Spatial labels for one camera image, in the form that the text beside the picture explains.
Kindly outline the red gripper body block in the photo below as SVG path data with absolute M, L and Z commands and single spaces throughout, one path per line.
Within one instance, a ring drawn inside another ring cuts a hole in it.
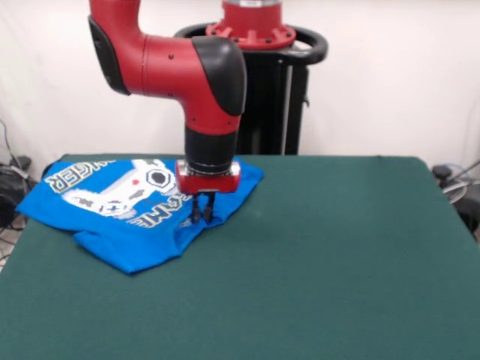
M 175 177 L 178 190 L 183 194 L 235 192 L 241 181 L 242 170 L 238 161 L 233 161 L 229 170 L 219 175 L 194 172 L 185 160 L 175 162 Z

